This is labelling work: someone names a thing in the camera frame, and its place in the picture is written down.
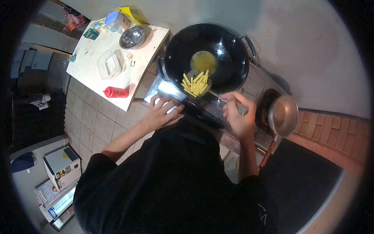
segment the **person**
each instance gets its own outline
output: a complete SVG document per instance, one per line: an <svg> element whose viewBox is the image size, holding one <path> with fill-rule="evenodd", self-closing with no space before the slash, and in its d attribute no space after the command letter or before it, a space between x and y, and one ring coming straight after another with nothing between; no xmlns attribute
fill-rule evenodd
<svg viewBox="0 0 374 234"><path fill-rule="evenodd" d="M84 232L263 233L256 104L236 91L221 97L228 98L223 115L240 141L237 185L224 172L214 136L185 121L183 105L167 113L177 103L155 95L144 117L94 154L82 174L73 206ZM247 115L239 115L235 99L248 107ZM116 165L131 145L154 130L138 151Z"/></svg>

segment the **black shirt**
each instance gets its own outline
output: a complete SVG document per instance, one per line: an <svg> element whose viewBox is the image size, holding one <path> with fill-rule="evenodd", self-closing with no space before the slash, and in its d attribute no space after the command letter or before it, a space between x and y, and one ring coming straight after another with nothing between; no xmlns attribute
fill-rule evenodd
<svg viewBox="0 0 374 234"><path fill-rule="evenodd" d="M215 138L179 122L117 166L94 154L74 194L85 233L263 233L258 176L233 184Z"/></svg>

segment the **wok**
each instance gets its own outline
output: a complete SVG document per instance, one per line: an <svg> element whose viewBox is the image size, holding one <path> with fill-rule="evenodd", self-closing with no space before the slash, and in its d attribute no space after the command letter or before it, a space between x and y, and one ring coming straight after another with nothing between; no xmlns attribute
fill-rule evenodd
<svg viewBox="0 0 374 234"><path fill-rule="evenodd" d="M173 83L177 89L185 93L180 83L183 73L187 74L191 70L192 56L200 51L208 51L218 62L216 72L209 73L209 79L212 81L211 90L218 94L238 90L247 78L249 61L255 57L254 46L250 39L245 37L253 55L251 59L248 58L242 38L215 24L188 26L171 39L165 57L157 58L158 72L162 79ZM169 80L165 79L161 60L164 60Z"/></svg>

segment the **spatula handle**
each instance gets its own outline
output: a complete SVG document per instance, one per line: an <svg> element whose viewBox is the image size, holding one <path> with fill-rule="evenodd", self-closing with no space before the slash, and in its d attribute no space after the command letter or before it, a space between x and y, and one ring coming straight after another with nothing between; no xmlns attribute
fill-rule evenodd
<svg viewBox="0 0 374 234"><path fill-rule="evenodd" d="M227 104L227 99L222 99L220 97L218 97L218 99L220 101L223 101L225 104ZM239 114L241 116L245 116L246 114L248 114L248 107L244 106L242 103L240 103L238 100L236 100L236 108L237 108L237 111L239 112Z"/></svg>

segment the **gas stove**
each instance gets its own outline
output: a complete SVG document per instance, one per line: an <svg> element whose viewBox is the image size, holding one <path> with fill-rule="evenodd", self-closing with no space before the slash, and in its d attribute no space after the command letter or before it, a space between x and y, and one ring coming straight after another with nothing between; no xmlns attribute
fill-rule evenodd
<svg viewBox="0 0 374 234"><path fill-rule="evenodd" d="M168 79L165 67L163 67L163 72L165 78ZM273 139L273 132L269 128L269 124L266 120L267 109L273 100L278 96L286 94L286 92L252 63L250 63L247 79L238 91L257 105L255 144L257 147L266 151ZM222 107L224 103L220 102L215 96L206 94L202 99L190 97L177 89L171 82L163 80L160 74L157 75L153 82L145 97L145 101L149 103L151 97L157 93L178 99L185 105L185 115L192 116L202 126L212 131L220 130L222 132L220 144L238 154L240 153L239 142L235 142L230 124L227 122L226 118L223 117ZM274 147L274 150L277 148L279 141L280 139Z"/></svg>

